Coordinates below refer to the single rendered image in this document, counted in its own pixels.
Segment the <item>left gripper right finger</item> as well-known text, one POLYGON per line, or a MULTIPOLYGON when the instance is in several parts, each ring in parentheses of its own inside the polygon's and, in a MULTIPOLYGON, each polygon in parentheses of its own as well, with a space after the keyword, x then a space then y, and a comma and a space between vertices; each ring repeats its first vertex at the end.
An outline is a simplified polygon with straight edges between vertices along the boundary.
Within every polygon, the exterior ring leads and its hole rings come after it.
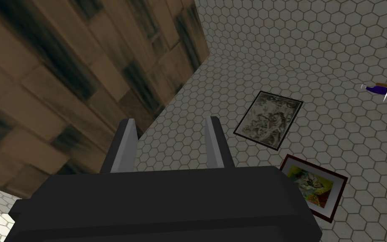
POLYGON ((208 168, 234 168, 232 155, 220 120, 216 116, 205 118, 205 143, 208 168))

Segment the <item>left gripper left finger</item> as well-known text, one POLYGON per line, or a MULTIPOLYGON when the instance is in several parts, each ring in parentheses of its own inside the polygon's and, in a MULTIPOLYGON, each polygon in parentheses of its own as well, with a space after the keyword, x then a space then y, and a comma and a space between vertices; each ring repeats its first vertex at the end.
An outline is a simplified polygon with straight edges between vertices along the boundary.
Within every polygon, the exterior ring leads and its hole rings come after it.
POLYGON ((100 173, 132 172, 137 154, 138 135, 135 120, 123 119, 112 139, 100 173))

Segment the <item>grey picture in black frame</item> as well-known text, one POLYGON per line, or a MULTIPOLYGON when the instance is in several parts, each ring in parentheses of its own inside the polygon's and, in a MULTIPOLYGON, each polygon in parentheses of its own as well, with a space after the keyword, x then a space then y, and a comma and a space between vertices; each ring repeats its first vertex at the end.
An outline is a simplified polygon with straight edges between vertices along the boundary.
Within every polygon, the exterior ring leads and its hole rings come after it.
POLYGON ((303 104, 301 100, 260 91, 233 133, 278 151, 303 104))

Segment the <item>colourful picture in red frame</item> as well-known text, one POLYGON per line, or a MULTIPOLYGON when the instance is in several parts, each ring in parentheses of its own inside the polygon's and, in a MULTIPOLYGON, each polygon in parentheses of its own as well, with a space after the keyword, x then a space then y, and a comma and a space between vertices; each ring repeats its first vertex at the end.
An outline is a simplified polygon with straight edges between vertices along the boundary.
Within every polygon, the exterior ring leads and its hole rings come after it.
POLYGON ((280 170, 298 186, 312 213, 331 224, 348 177, 289 154, 280 170))

